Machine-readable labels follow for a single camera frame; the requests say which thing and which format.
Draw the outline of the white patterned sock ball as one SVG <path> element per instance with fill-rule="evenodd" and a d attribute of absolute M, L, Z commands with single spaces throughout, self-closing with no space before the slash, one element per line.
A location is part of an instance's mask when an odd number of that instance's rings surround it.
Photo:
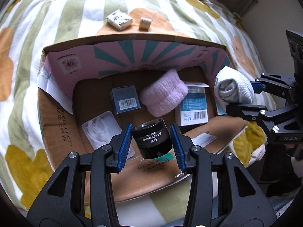
<path fill-rule="evenodd" d="M 228 66 L 223 67 L 216 75 L 214 93 L 224 106 L 230 103 L 252 104 L 254 101 L 251 82 L 239 71 Z"/>

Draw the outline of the clear plastic floss pick case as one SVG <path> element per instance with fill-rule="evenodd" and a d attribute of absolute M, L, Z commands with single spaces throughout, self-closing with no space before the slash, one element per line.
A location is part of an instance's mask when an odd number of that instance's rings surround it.
<path fill-rule="evenodd" d="M 122 131 L 110 111 L 85 122 L 82 129 L 94 150 L 109 144 L 111 139 Z"/>

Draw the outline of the blue white barcode box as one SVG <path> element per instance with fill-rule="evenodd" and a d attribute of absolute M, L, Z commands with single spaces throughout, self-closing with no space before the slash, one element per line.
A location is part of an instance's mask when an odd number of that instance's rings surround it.
<path fill-rule="evenodd" d="M 208 122 L 208 107 L 205 89 L 209 85 L 202 82 L 185 82 L 188 87 L 186 97 L 175 108 L 175 119 L 179 126 L 191 126 Z"/>

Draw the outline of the black round jar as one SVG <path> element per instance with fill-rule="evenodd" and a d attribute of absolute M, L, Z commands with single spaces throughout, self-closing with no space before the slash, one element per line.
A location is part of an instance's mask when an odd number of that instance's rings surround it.
<path fill-rule="evenodd" d="M 131 134 L 144 159 L 156 159 L 172 149 L 169 131 L 163 118 L 134 127 Z"/>

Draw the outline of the pink fluffy towel roll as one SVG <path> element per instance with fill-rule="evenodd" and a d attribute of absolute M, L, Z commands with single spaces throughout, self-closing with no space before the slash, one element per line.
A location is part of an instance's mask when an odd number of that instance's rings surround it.
<path fill-rule="evenodd" d="M 176 108 L 188 94 L 187 85 L 176 69 L 170 69 L 157 81 L 144 88 L 139 100 L 154 117 L 162 117 Z"/>

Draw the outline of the small dark blue box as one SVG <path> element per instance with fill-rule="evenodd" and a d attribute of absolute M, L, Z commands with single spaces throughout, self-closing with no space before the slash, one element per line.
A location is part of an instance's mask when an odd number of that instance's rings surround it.
<path fill-rule="evenodd" d="M 141 108 L 134 85 L 112 88 L 110 98 L 115 115 Z"/>

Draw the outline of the white floral print box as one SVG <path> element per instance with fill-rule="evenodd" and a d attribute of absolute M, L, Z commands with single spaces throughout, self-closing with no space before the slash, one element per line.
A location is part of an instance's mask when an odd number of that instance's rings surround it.
<path fill-rule="evenodd" d="M 124 30 L 132 25 L 133 18 L 120 9 L 106 17 L 107 22 L 118 31 Z"/>

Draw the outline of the brown cardboard box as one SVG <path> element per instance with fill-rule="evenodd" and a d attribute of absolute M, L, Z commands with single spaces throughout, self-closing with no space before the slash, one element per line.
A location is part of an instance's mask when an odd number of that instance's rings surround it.
<path fill-rule="evenodd" d="M 45 47 L 37 78 L 38 111 L 50 164 L 57 168 L 72 151 L 93 152 L 82 126 L 107 111 L 120 127 L 152 120 L 145 105 L 135 109 L 140 100 L 127 93 L 134 87 L 139 95 L 171 69 L 184 82 L 206 84 L 199 124 L 182 126 L 181 131 L 192 138 L 213 135 L 206 149 L 217 153 L 246 125 L 241 118 L 219 113 L 213 85 L 224 66 L 234 66 L 226 46 L 176 35 L 100 35 Z"/>

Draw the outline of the striped floral fleece blanket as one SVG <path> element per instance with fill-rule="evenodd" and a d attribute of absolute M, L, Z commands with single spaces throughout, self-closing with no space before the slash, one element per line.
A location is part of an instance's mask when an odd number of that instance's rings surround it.
<path fill-rule="evenodd" d="M 64 148 L 88 151 L 73 126 L 41 123 L 68 117 L 51 101 L 41 103 L 37 86 L 44 48 L 95 35 L 113 34 L 106 16 L 120 9 L 134 20 L 151 16 L 150 33 L 190 37 L 226 46 L 200 60 L 213 85 L 224 66 L 253 80 L 264 71 L 259 52 L 239 16 L 216 0 L 10 0 L 1 12 L 1 185 L 26 214 L 50 178 Z"/>

